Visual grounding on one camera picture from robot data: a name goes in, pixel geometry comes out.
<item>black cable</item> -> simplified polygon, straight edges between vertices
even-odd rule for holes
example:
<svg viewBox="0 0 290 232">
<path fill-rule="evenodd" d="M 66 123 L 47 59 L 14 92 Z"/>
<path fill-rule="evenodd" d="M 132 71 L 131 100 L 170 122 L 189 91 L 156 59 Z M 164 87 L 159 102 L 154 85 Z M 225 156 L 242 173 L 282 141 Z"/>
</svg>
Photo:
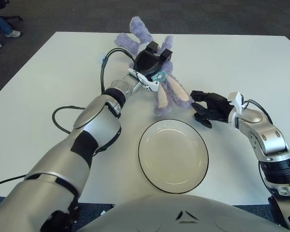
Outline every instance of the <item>black cable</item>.
<svg viewBox="0 0 290 232">
<path fill-rule="evenodd" d="M 139 79 L 139 77 L 137 76 L 137 71 L 138 71 L 138 68 L 137 68 L 137 64 L 133 58 L 133 56 L 131 55 L 131 53 L 129 53 L 127 50 L 123 49 L 123 48 L 120 48 L 120 47 L 117 47 L 117 48 L 113 48 L 112 50 L 110 50 L 105 58 L 103 59 L 103 62 L 102 62 L 102 65 L 101 65 L 101 73 L 100 73 L 100 83 L 101 83 L 101 93 L 103 93 L 105 91 L 105 87 L 104 87 L 104 69 L 105 69 L 105 66 L 107 64 L 107 61 L 109 59 L 109 57 L 115 53 L 115 52 L 122 52 L 124 53 L 125 55 L 127 55 L 132 61 L 133 61 L 133 69 L 136 71 L 136 80 L 138 80 L 139 82 L 142 83 L 142 85 L 145 86 L 145 84 Z"/>
<path fill-rule="evenodd" d="M 256 101 L 254 101 L 252 99 L 249 99 L 249 100 L 245 101 L 244 103 L 247 103 L 247 105 L 245 106 L 245 109 L 247 108 L 249 103 L 254 104 L 256 107 L 258 107 L 267 116 L 267 118 L 269 119 L 269 122 L 271 124 L 273 124 L 273 121 L 272 121 L 271 117 L 269 116 L 269 114 L 266 112 L 266 110 L 259 103 L 257 103 Z"/>
<path fill-rule="evenodd" d="M 265 186 L 266 189 L 270 192 L 270 194 L 272 194 L 271 191 L 270 191 L 270 190 L 268 189 L 268 187 L 266 186 L 264 180 L 263 180 L 263 176 L 262 176 L 262 174 L 261 174 L 261 163 L 260 163 L 260 161 L 259 161 L 259 164 L 258 164 L 258 168 L 259 168 L 259 174 L 260 174 L 260 177 L 261 177 L 261 180 L 262 180 L 264 186 Z"/>
<path fill-rule="evenodd" d="M 26 175 L 20 175 L 20 176 L 13 177 L 13 178 L 10 178 L 10 179 L 2 180 L 2 181 L 0 181 L 0 185 L 3 184 L 3 183 L 6 183 L 6 182 L 8 182 L 8 181 L 11 181 L 11 180 L 16 180 L 16 179 L 23 178 L 23 177 L 25 177 L 25 176 L 26 176 Z"/>
<path fill-rule="evenodd" d="M 64 129 L 61 125 L 59 125 L 55 119 L 55 115 L 56 113 L 59 111 L 59 110 L 62 110 L 62 109 L 75 109 L 75 110 L 84 110 L 84 107 L 78 107 L 78 106 L 74 106 L 74 105 L 69 105 L 69 106 L 62 106 L 62 107 L 59 107 L 57 108 L 56 110 L 54 110 L 53 114 L 52 114 L 52 120 L 53 120 L 53 123 L 55 124 L 55 126 L 63 131 L 63 132 L 66 132 L 67 134 L 70 134 L 71 132 Z"/>
</svg>

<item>small sticker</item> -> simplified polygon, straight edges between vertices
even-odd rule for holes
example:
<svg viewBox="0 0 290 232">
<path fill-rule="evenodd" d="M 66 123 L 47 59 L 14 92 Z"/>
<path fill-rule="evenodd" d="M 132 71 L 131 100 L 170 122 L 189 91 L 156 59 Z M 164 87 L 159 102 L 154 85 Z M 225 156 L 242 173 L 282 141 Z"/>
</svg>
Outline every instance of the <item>small sticker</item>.
<svg viewBox="0 0 290 232">
<path fill-rule="evenodd" d="M 160 71 L 156 75 L 151 77 L 152 81 L 163 82 L 166 79 L 166 72 Z"/>
</svg>

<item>person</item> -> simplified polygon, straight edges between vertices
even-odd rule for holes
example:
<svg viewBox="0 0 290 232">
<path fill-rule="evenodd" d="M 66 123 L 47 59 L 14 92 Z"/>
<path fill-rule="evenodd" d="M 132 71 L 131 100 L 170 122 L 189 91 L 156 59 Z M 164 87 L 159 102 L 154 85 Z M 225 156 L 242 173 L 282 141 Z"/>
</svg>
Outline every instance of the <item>person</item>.
<svg viewBox="0 0 290 232">
<path fill-rule="evenodd" d="M 6 37 L 15 38 L 21 35 L 20 31 L 13 30 L 11 26 L 7 22 L 5 22 L 5 20 L 3 20 L 1 17 L 0 17 L 0 30 L 4 33 Z"/>
</svg>

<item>white plate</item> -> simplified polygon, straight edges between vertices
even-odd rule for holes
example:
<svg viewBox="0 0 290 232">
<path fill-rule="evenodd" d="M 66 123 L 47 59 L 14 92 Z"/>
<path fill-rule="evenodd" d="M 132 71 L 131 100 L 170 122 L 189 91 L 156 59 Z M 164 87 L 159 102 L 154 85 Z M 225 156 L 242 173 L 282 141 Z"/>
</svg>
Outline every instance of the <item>white plate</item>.
<svg viewBox="0 0 290 232">
<path fill-rule="evenodd" d="M 146 129 L 139 144 L 139 161 L 154 186 L 168 193 L 185 193 L 204 179 L 208 153 L 194 128 L 167 119 Z"/>
</svg>

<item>plate rim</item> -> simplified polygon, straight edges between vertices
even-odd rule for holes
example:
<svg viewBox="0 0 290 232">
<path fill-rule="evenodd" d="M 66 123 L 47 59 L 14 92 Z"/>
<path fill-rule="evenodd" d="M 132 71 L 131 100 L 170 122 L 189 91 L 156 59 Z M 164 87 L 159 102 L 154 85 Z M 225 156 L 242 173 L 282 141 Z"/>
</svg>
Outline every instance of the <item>plate rim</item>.
<svg viewBox="0 0 290 232">
<path fill-rule="evenodd" d="M 138 158 L 139 158 L 139 164 L 140 164 L 140 167 L 141 167 L 142 172 L 143 172 L 144 176 L 146 177 L 146 179 L 147 179 L 147 180 L 148 180 L 148 181 L 149 181 L 149 182 L 150 182 L 154 187 L 156 187 L 157 189 L 159 189 L 159 190 L 161 190 L 161 191 L 163 191 L 163 192 L 166 192 L 166 193 L 170 193 L 170 194 L 183 194 L 183 193 L 187 193 L 187 192 L 190 192 L 190 191 L 194 190 L 196 187 L 198 187 L 198 186 L 203 182 L 203 180 L 204 180 L 205 177 L 206 177 L 206 174 L 207 174 L 207 171 L 208 171 L 208 166 L 209 166 L 208 149 L 207 149 L 206 143 L 204 142 L 204 139 L 202 138 L 202 136 L 201 136 L 198 132 L 197 132 L 197 134 L 200 136 L 200 138 L 202 139 L 202 141 L 203 141 L 203 143 L 204 143 L 204 145 L 205 145 L 206 154 L 207 154 L 207 166 L 206 166 L 206 170 L 205 170 L 205 173 L 204 173 L 204 175 L 203 175 L 202 180 L 201 180 L 201 181 L 200 181 L 196 186 L 194 186 L 193 188 L 191 188 L 190 190 L 188 190 L 188 191 L 184 191 L 184 192 L 168 192 L 168 191 L 166 191 L 166 190 L 163 190 L 163 189 L 159 188 L 159 187 L 156 186 L 153 182 L 150 181 L 150 179 L 147 177 L 147 175 L 146 175 L 146 173 L 144 172 L 143 167 L 142 167 L 142 165 L 141 165 L 141 160 L 140 160 L 140 144 L 141 144 L 141 140 L 142 140 L 142 138 L 143 138 L 145 132 L 146 132 L 146 131 L 147 131 L 147 130 L 152 126 L 152 125 L 156 124 L 157 122 L 160 122 L 160 121 L 166 121 L 166 120 L 173 120 L 173 121 L 179 121 L 179 122 L 182 122 L 182 123 L 188 125 L 189 127 L 191 127 L 195 132 L 197 132 L 197 130 L 194 129 L 191 125 L 189 125 L 188 123 L 183 122 L 183 121 L 181 121 L 181 120 L 178 120 L 178 119 L 172 119 L 172 118 L 169 118 L 169 119 L 161 119 L 161 120 L 158 120 L 158 121 L 152 123 L 152 124 L 149 125 L 149 126 L 146 128 L 146 130 L 143 132 L 143 134 L 142 134 L 142 136 L 141 136 L 141 139 L 140 139 L 140 141 L 139 141 L 139 146 L 138 146 Z"/>
</svg>

